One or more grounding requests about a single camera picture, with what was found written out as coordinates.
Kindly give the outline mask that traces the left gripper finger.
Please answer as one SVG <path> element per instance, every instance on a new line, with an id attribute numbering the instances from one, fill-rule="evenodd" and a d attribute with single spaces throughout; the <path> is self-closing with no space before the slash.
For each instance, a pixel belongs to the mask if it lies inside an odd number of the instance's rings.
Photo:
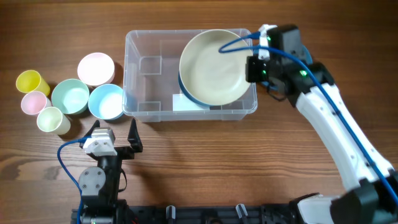
<path id="1" fill-rule="evenodd" d="M 143 145 L 142 145 L 142 141 L 139 137 L 135 119 L 132 119 L 132 121 L 131 121 L 127 140 L 130 143 L 130 146 L 134 152 L 142 152 L 143 151 Z"/>
<path id="2" fill-rule="evenodd" d="M 89 129 L 89 131 L 85 134 L 85 137 L 91 136 L 92 132 L 94 131 L 95 128 L 99 128 L 100 127 L 100 122 L 98 120 L 96 120 L 93 125 L 91 126 L 91 128 Z"/>

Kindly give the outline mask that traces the light blue bowl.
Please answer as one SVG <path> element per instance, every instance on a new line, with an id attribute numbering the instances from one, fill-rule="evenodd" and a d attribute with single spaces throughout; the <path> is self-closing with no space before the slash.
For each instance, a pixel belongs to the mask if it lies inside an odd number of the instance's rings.
<path id="1" fill-rule="evenodd" d="M 123 114 L 122 102 L 123 89 L 114 84 L 104 84 L 91 92 L 88 108 L 96 118 L 114 120 Z"/>

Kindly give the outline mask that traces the mint green bowl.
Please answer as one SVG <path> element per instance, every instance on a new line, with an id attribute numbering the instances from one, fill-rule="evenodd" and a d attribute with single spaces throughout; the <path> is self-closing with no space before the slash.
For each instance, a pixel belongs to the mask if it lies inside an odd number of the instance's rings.
<path id="1" fill-rule="evenodd" d="M 89 96 L 88 86 L 72 78 L 60 82 L 53 89 L 51 101 L 63 114 L 80 114 L 87 109 Z"/>

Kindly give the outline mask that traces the dark blue plate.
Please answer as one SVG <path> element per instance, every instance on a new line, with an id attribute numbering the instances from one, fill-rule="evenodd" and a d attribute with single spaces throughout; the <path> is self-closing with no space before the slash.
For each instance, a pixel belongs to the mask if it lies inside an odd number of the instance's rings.
<path id="1" fill-rule="evenodd" d="M 312 59 L 312 56 L 311 56 L 309 50 L 306 48 L 306 46 L 303 46 L 303 51 L 305 53 L 305 61 L 309 65 L 311 65 L 313 63 L 313 59 Z M 272 90 L 272 91 L 277 91 L 278 90 L 278 87 L 275 84 L 271 84 L 270 85 L 269 82 L 261 82 L 261 85 L 263 87 L 269 87 L 270 90 Z"/>
<path id="2" fill-rule="evenodd" d="M 201 101 L 197 100 L 195 97 L 193 97 L 193 96 L 188 92 L 188 90 L 185 88 L 185 85 L 183 84 L 183 81 L 182 81 L 182 79 L 181 79 L 180 73 L 178 74 L 178 85 L 179 85 L 179 87 L 180 87 L 182 93 L 183 93 L 189 100 L 191 100 L 192 102 L 194 102 L 194 103 L 196 103 L 196 104 L 198 104 L 198 105 L 200 105 L 200 106 L 207 106 L 207 107 L 210 107 L 209 104 L 206 104 L 206 103 L 204 103 L 204 102 L 201 102 Z"/>

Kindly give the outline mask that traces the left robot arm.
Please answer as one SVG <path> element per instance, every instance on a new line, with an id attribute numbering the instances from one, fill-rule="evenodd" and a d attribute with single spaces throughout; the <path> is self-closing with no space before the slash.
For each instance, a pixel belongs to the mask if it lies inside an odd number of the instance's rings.
<path id="1" fill-rule="evenodd" d="M 84 138 L 79 146 L 97 165 L 85 169 L 79 176 L 81 205 L 72 222 L 138 223 L 138 217 L 127 202 L 118 198 L 118 194 L 125 190 L 119 186 L 120 177 L 126 175 L 123 161 L 134 159 L 136 153 L 143 151 L 136 121 L 132 120 L 130 124 L 128 146 L 116 147 L 113 130 L 102 128 L 99 121 L 95 121 Z"/>

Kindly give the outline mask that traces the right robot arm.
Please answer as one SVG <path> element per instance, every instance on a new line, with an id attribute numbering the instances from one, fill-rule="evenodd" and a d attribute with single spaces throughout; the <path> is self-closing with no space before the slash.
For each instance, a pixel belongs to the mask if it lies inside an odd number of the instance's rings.
<path id="1" fill-rule="evenodd" d="M 340 196 L 305 195 L 291 201 L 296 223 L 396 223 L 397 171 L 353 119 L 334 79 L 319 62 L 272 54 L 246 61 L 246 80 L 282 91 L 313 126 L 340 173 Z"/>

